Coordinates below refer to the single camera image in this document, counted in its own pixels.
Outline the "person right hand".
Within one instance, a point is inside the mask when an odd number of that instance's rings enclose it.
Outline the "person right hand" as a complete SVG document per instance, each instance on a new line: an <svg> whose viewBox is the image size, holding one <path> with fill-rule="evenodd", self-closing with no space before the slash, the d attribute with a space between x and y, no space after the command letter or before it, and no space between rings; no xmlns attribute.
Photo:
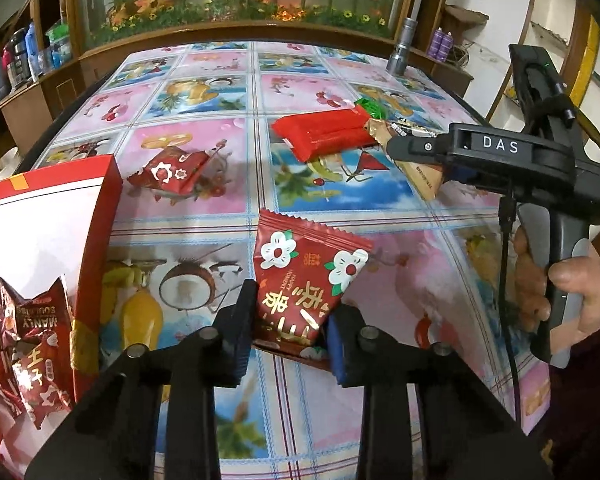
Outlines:
<svg viewBox="0 0 600 480"><path fill-rule="evenodd" d="M553 284L563 292L583 298L580 318L557 332L557 350L580 344L600 330L600 255L588 245L585 257L571 258L553 264L547 271L537 266L529 252L527 233L522 226L514 237L517 255L515 266L516 303L521 326L534 332L550 318L550 302L545 298L546 286Z"/></svg>

